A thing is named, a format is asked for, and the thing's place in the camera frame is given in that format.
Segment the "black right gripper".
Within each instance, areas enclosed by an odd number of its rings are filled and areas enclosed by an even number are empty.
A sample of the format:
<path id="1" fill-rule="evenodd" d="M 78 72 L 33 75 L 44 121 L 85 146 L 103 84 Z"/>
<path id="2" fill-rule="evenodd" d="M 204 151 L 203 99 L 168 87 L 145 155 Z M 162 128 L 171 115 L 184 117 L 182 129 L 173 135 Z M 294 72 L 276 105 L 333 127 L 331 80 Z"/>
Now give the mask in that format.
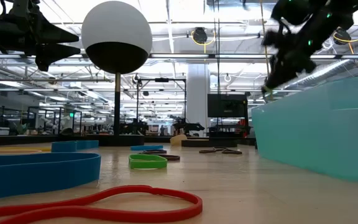
<path id="1" fill-rule="evenodd" d="M 340 12 L 317 12 L 298 32 L 292 32 L 279 20 L 278 30 L 268 30 L 262 40 L 263 46 L 275 47 L 276 57 L 270 57 L 271 71 L 261 87 L 262 92 L 293 80 L 297 73 L 311 73 L 316 64 L 310 56 L 322 48 L 322 44 L 337 28 L 348 29 L 354 24 L 353 14 Z"/>

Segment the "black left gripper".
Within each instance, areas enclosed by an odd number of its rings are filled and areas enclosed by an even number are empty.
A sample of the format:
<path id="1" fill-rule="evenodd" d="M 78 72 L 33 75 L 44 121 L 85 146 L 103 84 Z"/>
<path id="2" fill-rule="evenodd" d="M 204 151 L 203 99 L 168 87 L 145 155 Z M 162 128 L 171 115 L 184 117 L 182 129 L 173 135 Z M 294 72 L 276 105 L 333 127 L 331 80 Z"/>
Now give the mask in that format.
<path id="1" fill-rule="evenodd" d="M 17 39 L 16 50 L 34 55 L 38 69 L 46 72 L 50 63 L 79 54 L 81 50 L 68 45 L 79 37 L 51 24 L 40 11 L 41 0 L 0 0 L 0 20 L 5 31 Z"/>

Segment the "brown rubber band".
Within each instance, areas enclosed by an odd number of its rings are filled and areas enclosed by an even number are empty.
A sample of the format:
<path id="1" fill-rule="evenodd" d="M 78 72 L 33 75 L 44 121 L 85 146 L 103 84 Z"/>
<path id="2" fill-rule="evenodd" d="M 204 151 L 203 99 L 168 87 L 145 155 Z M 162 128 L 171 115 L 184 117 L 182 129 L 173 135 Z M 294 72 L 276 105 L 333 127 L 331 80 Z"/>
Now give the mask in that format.
<path id="1" fill-rule="evenodd" d="M 227 147 L 214 147 L 212 149 L 206 149 L 206 150 L 200 150 L 200 154 L 209 154 L 209 153 L 215 153 L 215 152 L 221 152 L 222 154 L 242 154 L 241 151 L 232 150 Z"/>

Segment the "long blue rubber band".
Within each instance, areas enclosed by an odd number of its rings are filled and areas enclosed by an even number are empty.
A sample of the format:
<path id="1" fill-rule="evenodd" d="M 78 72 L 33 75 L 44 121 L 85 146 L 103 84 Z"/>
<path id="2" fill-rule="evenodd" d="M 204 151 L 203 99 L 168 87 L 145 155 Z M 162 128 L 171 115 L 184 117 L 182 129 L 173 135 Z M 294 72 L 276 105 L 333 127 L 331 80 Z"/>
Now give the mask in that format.
<path id="1" fill-rule="evenodd" d="M 98 140 L 59 141 L 52 143 L 51 152 L 78 152 L 98 147 Z"/>

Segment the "yellow rubber band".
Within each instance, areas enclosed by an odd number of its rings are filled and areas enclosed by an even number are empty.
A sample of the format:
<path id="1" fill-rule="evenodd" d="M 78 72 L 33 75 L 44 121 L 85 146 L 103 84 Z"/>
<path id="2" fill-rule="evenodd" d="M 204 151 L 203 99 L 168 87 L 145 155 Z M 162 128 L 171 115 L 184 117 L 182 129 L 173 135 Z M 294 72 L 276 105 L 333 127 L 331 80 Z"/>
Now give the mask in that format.
<path id="1" fill-rule="evenodd" d="M 0 150 L 51 152 L 50 147 L 0 147 Z"/>

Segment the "large blue rubber band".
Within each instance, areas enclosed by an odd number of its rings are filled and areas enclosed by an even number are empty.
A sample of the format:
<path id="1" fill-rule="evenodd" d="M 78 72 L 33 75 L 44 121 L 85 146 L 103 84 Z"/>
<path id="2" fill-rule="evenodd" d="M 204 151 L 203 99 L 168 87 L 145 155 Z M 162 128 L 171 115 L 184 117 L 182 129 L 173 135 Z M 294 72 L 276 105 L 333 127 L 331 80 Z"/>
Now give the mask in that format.
<path id="1" fill-rule="evenodd" d="M 0 155 L 0 198 L 87 184 L 99 179 L 100 168 L 97 153 Z"/>

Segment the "small blue rubber band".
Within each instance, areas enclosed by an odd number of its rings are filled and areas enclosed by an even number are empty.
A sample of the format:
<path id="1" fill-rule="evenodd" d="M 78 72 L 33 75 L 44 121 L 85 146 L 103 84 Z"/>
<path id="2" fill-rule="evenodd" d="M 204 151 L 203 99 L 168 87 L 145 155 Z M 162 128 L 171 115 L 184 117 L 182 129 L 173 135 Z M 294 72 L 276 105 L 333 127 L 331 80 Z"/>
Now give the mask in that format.
<path id="1" fill-rule="evenodd" d="M 132 151 L 155 151 L 162 150 L 162 145 L 143 145 L 143 146 L 131 146 L 130 149 Z"/>

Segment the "dark purple rubber band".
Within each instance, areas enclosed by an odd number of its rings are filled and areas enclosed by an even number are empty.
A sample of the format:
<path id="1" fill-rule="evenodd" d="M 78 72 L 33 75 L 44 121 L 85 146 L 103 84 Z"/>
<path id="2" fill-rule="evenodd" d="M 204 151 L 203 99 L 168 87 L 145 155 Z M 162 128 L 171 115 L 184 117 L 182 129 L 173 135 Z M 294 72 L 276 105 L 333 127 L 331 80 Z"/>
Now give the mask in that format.
<path id="1" fill-rule="evenodd" d="M 180 161 L 180 156 L 167 154 L 167 151 L 163 149 L 142 151 L 140 152 L 140 154 L 149 154 L 164 157 L 167 159 L 167 161 Z"/>

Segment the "green rubber band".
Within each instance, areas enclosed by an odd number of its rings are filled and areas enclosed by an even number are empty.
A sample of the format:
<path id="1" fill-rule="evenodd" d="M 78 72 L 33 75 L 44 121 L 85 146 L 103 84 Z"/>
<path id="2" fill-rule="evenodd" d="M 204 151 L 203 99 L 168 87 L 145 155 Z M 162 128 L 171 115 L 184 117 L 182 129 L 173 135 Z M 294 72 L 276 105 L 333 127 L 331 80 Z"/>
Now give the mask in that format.
<path id="1" fill-rule="evenodd" d="M 131 169 L 161 169 L 166 168 L 167 159 L 153 154 L 131 154 L 129 167 Z"/>

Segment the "red rubber band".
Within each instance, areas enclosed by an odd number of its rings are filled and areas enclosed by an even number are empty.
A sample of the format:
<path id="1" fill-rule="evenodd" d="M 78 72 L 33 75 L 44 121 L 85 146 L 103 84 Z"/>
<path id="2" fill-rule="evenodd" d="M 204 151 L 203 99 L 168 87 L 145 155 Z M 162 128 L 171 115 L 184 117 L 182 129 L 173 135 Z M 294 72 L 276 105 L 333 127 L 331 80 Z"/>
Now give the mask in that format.
<path id="1" fill-rule="evenodd" d="M 137 212 L 88 206 L 89 204 L 108 197 L 128 193 L 148 193 L 152 195 L 179 198 L 190 202 L 191 206 L 178 210 L 157 212 Z M 156 188 L 149 185 L 123 185 L 84 197 L 58 202 L 0 207 L 0 217 L 4 217 L 3 220 L 0 220 L 0 224 L 30 224 L 41 220 L 64 217 L 87 218 L 112 222 L 164 223 L 187 220 L 199 215 L 202 211 L 202 199 L 199 196 L 188 192 Z"/>

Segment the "teal translucent plastic bin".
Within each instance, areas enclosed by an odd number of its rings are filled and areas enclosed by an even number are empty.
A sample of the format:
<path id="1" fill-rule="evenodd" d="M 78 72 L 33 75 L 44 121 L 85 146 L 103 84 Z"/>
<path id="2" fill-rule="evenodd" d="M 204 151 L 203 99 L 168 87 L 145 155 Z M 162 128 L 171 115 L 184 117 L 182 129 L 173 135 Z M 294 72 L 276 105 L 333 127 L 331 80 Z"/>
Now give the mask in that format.
<path id="1" fill-rule="evenodd" d="M 358 182 L 358 77 L 253 108 L 252 124 L 262 157 Z"/>

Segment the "white globe lamp black base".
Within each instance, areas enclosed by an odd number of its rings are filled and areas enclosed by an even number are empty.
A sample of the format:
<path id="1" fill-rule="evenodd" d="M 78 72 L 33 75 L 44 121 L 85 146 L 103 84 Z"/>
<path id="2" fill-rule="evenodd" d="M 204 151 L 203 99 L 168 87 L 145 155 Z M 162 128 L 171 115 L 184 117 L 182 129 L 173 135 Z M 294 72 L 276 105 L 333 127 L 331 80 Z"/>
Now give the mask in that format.
<path id="1" fill-rule="evenodd" d="M 121 75 L 143 66 L 152 48 L 152 33 L 144 15 L 128 3 L 108 1 L 87 13 L 81 41 L 92 63 L 114 75 L 113 135 L 101 137 L 103 146 L 136 146 L 144 138 L 120 134 Z"/>

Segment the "black monitor on cart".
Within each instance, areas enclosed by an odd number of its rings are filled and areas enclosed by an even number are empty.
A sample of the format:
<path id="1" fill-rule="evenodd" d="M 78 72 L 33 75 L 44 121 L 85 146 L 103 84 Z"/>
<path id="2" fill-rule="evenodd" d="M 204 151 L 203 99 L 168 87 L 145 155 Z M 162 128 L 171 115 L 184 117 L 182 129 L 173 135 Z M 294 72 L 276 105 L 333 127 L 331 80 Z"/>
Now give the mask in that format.
<path id="1" fill-rule="evenodd" d="M 208 94 L 208 128 L 211 138 L 246 138 L 250 133 L 246 95 Z"/>

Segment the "white building column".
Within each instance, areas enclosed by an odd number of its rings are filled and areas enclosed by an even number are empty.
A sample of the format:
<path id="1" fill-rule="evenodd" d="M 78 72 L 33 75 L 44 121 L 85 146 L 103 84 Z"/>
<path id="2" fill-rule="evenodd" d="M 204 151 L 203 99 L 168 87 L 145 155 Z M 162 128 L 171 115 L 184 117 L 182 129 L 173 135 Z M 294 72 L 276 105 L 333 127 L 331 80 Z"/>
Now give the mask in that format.
<path id="1" fill-rule="evenodd" d="M 205 137 L 209 119 L 207 117 L 207 96 L 209 93 L 210 72 L 206 64 L 190 64 L 186 81 L 186 118 L 189 123 L 198 123 L 203 131 L 191 131 Z"/>

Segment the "black frame robot station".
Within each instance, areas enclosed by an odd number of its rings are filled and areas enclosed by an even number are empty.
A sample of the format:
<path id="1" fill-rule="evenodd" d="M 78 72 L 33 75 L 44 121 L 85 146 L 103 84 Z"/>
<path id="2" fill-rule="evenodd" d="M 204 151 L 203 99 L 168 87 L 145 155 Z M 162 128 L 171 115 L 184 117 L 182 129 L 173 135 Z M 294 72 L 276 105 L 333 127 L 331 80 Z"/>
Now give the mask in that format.
<path id="1" fill-rule="evenodd" d="M 186 80 L 184 78 L 136 78 L 136 122 L 147 123 L 147 135 L 160 136 L 161 125 L 165 136 L 173 134 L 171 116 L 186 119 Z"/>

